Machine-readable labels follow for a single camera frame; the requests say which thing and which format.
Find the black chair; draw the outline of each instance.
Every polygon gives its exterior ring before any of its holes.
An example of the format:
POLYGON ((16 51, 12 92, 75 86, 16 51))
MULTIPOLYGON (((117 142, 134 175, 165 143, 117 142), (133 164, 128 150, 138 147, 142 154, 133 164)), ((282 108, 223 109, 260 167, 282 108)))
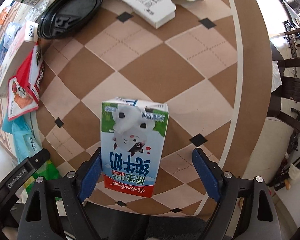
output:
POLYGON ((281 98, 291 99, 300 102, 300 78, 284 77, 285 68, 297 67, 299 58, 284 60, 277 48, 271 44, 272 59, 278 60, 279 72, 281 75, 282 86, 278 87, 271 93, 270 103, 268 107, 267 117, 275 117, 280 121, 296 129, 300 133, 300 122, 290 115, 281 112, 281 98))

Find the black lid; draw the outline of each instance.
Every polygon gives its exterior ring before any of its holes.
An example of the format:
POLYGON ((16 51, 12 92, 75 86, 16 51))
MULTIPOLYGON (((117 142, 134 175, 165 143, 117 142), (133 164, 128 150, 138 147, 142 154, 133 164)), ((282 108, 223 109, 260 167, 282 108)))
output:
POLYGON ((103 0, 55 0, 42 14, 38 36, 63 39, 82 29, 100 8, 103 0))

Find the green plastic bag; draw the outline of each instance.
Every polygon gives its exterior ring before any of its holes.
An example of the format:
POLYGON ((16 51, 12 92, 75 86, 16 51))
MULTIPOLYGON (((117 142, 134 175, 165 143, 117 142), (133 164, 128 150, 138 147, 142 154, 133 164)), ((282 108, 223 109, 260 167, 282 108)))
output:
POLYGON ((34 181, 40 176, 45 177, 46 180, 61 178, 59 171, 56 169, 53 163, 48 160, 23 184, 28 194, 32 189, 34 181))
MULTIPOLYGON (((5 118, 3 123, 2 128, 4 127, 7 132, 12 132, 13 134, 13 142, 18 163, 21 163, 26 157, 34 156, 37 152, 42 150, 23 116, 20 116, 10 122, 7 118, 5 118)), ((61 178, 59 171, 53 163, 48 160, 24 183, 28 194, 32 189, 34 181, 40 176, 45 177, 46 180, 61 178)))

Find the table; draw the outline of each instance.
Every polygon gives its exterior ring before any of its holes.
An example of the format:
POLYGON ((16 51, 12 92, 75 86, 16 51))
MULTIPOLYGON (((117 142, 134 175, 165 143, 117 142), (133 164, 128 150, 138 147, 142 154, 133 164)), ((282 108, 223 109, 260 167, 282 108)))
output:
POLYGON ((54 41, 36 112, 42 146, 61 175, 100 145, 100 103, 117 96, 167 103, 170 119, 152 198, 104 188, 90 201, 147 215, 207 219, 215 203, 193 167, 189 141, 224 171, 242 176, 270 100, 272 57, 256 0, 205 0, 177 5, 154 29, 118 0, 105 0, 74 37, 54 41), (117 20, 122 13, 132 16, 117 20))

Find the blue plastic bag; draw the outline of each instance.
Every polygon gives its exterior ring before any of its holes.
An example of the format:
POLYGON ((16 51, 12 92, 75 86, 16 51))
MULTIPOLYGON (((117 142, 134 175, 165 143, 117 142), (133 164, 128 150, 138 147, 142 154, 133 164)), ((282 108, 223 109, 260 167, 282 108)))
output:
POLYGON ((32 135, 31 129, 23 116, 20 116, 11 122, 8 121, 6 116, 2 124, 2 130, 13 134, 13 142, 18 163, 21 163, 25 158, 32 157, 42 150, 32 135))
POLYGON ((10 45, 12 44, 17 32, 21 29, 22 25, 19 23, 9 23, 4 34, 3 46, 8 51, 10 45))
POLYGON ((0 41, 0 66, 2 65, 4 57, 8 52, 8 50, 4 47, 3 43, 4 43, 4 37, 2 37, 0 41))

